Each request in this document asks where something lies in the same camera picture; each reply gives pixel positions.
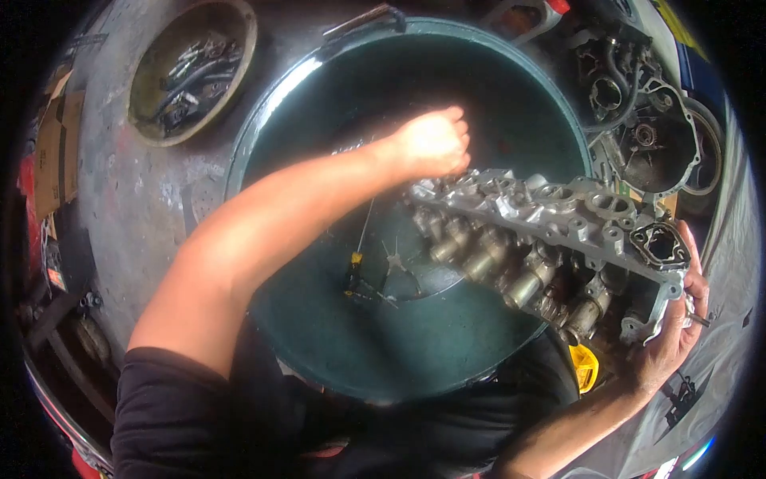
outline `fist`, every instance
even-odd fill
[[[449,107],[421,115],[386,140],[393,146],[396,167],[408,179],[435,178],[460,173],[471,158],[466,153],[468,124],[463,109]]]

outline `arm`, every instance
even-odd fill
[[[679,232],[692,252],[684,288],[686,294],[694,296],[697,314],[705,317],[709,289],[702,276],[697,246],[684,221],[679,222]],[[533,428],[497,461],[499,476],[550,477],[638,413],[686,360],[699,338],[702,326],[693,323],[684,330],[685,316],[684,298],[670,301],[662,333],[633,359],[635,375],[586,395],[560,415]]]
[[[451,107],[419,116],[388,138],[268,175],[224,203],[178,250],[128,350],[168,349],[227,378],[247,305],[268,277],[378,193],[467,167],[462,115]]]

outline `black shirt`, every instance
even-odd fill
[[[306,411],[285,395],[281,376],[259,379],[260,399],[243,401],[231,382],[191,359],[131,349],[117,392],[115,476],[423,479],[486,470],[527,428],[577,400],[568,351],[555,341],[548,333],[532,341],[498,380],[380,411],[341,454],[315,461],[300,457],[295,437]],[[249,376],[256,368],[249,363]]]

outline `hand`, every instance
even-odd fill
[[[388,156],[407,179],[454,175],[466,169],[468,123],[460,120],[463,109],[449,107],[410,120],[396,133],[383,139]]]
[[[694,297],[694,307],[698,315],[706,317],[708,313],[709,286],[708,281],[702,276],[697,244],[685,221],[678,222],[678,230],[692,254],[689,272],[683,279],[685,293],[680,299],[668,303],[662,332],[649,341],[646,347],[641,348],[633,359],[636,366],[637,387],[650,395],[657,392],[670,375],[683,364],[702,331],[702,325],[697,322],[693,322],[692,326],[686,329],[682,328],[686,318],[685,294],[691,294]]]

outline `green basin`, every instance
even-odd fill
[[[591,173],[574,113],[525,55],[468,25],[409,18],[404,33],[386,22],[359,28],[273,84],[242,126],[226,198],[293,162],[383,136],[404,119],[450,104],[466,111],[475,168],[511,168],[519,178],[541,173],[552,182]],[[300,189],[285,185],[284,194]],[[401,275],[385,291],[400,298],[398,309],[342,293],[367,204],[268,280],[249,311],[277,357],[301,376],[376,402],[436,395],[480,379],[542,331],[539,320],[506,308],[497,294],[433,265],[400,200],[401,190],[376,199],[362,276],[381,284],[382,242],[389,250],[396,243],[424,297],[413,298]]]

